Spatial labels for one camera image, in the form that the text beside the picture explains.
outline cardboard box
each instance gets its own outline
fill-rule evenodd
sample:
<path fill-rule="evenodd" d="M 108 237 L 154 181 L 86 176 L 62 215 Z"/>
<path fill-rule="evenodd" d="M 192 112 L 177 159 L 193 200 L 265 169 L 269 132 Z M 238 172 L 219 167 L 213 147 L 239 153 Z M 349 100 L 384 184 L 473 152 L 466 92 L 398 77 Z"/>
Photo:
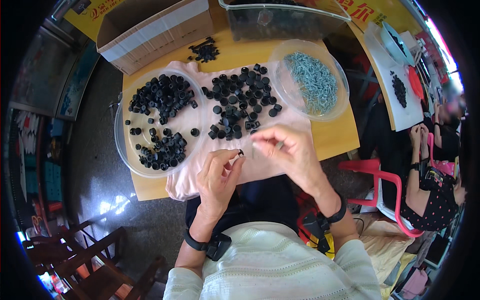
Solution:
<path fill-rule="evenodd" d="M 126 75 L 212 35 L 208 0 L 124 0 L 103 18 L 96 47 Z"/>

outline black pants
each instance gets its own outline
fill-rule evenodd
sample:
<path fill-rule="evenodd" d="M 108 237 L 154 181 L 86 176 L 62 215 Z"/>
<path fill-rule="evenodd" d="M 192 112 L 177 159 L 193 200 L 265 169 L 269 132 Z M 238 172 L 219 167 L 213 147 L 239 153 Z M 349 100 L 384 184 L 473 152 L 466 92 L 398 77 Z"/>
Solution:
<path fill-rule="evenodd" d="M 373 150 L 382 164 L 382 171 L 397 174 L 402 180 L 402 195 L 406 192 L 412 146 L 407 130 L 395 132 L 391 130 L 385 103 L 376 104 L 370 111 L 367 126 L 360 140 L 360 159 L 370 159 Z M 396 186 L 382 180 L 383 199 L 385 205 L 395 210 Z"/>
<path fill-rule="evenodd" d="M 200 205 L 200 197 L 187 202 L 185 223 L 192 225 Z M 286 175 L 242 185 L 240 195 L 233 192 L 228 208 L 214 228 L 213 234 L 247 222 L 268 221 L 287 225 L 298 234 L 299 207 Z"/>

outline red chair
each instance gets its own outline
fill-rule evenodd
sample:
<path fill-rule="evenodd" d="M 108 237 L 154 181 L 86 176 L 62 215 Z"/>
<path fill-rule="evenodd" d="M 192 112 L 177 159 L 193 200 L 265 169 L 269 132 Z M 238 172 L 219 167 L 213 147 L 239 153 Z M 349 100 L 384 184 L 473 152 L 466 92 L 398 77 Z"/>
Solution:
<path fill-rule="evenodd" d="M 373 175 L 373 199 L 347 199 L 349 203 L 377 207 L 388 218 L 396 221 L 400 226 L 400 229 L 409 237 L 417 238 L 423 234 L 422 230 L 413 228 L 410 222 L 400 215 L 400 203 L 402 201 L 402 180 L 400 180 L 400 177 L 397 174 L 381 171 L 379 158 L 342 161 L 338 164 L 338 168 Z M 394 212 L 384 205 L 382 185 L 380 180 L 388 180 L 396 185 L 396 205 Z"/>

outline pink plastic chair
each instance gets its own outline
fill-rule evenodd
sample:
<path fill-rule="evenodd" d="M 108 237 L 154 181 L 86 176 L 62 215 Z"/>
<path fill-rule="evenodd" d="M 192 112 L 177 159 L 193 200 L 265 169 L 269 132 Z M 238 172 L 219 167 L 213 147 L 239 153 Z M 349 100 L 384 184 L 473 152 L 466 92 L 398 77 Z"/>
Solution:
<path fill-rule="evenodd" d="M 454 162 L 439 162 L 435 163 L 433 160 L 433 143 L 434 143 L 434 136 L 433 133 L 428 134 L 428 140 L 427 140 L 428 146 L 430 146 L 430 165 L 440 171 L 442 171 L 445 174 L 448 174 L 450 176 L 453 176 L 454 171 L 455 171 L 455 163 Z"/>
<path fill-rule="evenodd" d="M 400 229 L 409 237 L 417 238 L 423 234 L 422 230 L 418 229 L 409 229 L 404 223 L 404 218 L 400 215 L 400 204 L 402 201 L 402 180 L 397 174 L 388 173 L 379 170 L 380 168 L 380 159 L 365 159 L 365 160 L 349 160 L 342 161 L 338 164 L 339 169 L 358 171 L 363 173 L 368 173 L 373 175 L 373 199 L 347 199 L 349 203 L 355 203 L 360 205 L 377 207 L 378 194 L 379 194 L 379 179 L 388 180 L 393 182 L 396 185 L 396 205 L 395 205 L 395 220 L 400 226 Z"/>

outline tiled floor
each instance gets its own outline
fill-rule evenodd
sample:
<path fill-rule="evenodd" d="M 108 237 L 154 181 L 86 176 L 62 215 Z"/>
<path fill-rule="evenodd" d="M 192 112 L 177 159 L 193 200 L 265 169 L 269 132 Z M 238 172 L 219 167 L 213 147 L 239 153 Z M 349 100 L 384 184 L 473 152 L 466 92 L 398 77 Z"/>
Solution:
<path fill-rule="evenodd" d="M 183 240 L 186 203 L 169 198 L 139 202 L 129 169 L 115 147 L 110 103 L 118 101 L 122 74 L 100 58 L 85 92 L 69 145 L 67 205 L 74 221 L 101 214 L 93 236 L 101 239 L 124 226 L 128 242 L 120 261 L 122 270 L 138 279 L 157 254 L 173 267 Z M 365 196 L 372 185 L 366 175 L 339 171 L 342 154 L 322 162 L 333 187 L 344 197 Z"/>

